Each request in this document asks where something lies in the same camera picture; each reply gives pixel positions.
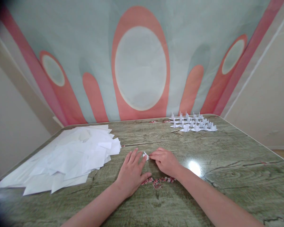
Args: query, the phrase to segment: white wall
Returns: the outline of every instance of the white wall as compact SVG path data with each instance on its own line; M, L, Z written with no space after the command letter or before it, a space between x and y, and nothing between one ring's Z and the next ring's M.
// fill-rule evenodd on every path
M0 176L61 127L0 42Z
M284 25L226 120L271 149L284 148Z

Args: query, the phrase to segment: hand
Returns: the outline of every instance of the hand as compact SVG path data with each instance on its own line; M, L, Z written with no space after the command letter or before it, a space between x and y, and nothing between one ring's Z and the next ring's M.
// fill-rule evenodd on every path
M119 172L115 184L125 193L126 198L132 196L143 181L151 176L150 172L141 175L143 166L146 162L145 155L139 163L142 152L137 154L138 148L129 152L125 157L124 163Z
M173 153L164 148L158 148L149 155L149 158L156 161L157 166L163 173L174 178L177 178L178 172L183 168Z

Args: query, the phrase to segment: table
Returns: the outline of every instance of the table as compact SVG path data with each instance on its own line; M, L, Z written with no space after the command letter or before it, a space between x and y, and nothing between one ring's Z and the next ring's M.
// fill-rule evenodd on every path
M15 226L59 226L116 180L129 151L138 147L149 154L163 147L264 224L283 226L284 160L222 118L212 114L204 117L213 121L218 131L181 132L170 127L171 123L163 123L168 118L109 122L111 133L125 147L99 171L93 171L85 184L64 188L52 195L43 192L22 196L23 188L0 189L0 212ZM77 126L63 128L21 163L63 130ZM147 161L143 171L152 172L154 178L166 176L153 160ZM140 186L103 225L211 226L212 223L185 188L175 181L163 183L163 188L158 190L151 183Z

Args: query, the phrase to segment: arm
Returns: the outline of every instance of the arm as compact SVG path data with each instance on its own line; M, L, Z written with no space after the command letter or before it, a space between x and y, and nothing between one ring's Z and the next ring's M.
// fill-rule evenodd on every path
M231 199L183 167L170 151L158 148L149 158L186 188L215 226L263 226Z
M117 180L64 223L63 227L100 226L126 198L135 193L141 183L151 176L149 172L141 175L147 157L144 156L139 163L142 152L137 154L137 150L127 154Z

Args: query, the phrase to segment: painted mural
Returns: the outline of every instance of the painted mural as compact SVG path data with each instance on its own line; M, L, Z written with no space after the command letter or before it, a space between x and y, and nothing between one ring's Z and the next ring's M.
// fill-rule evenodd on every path
M282 0L18 0L0 21L63 125L220 115Z

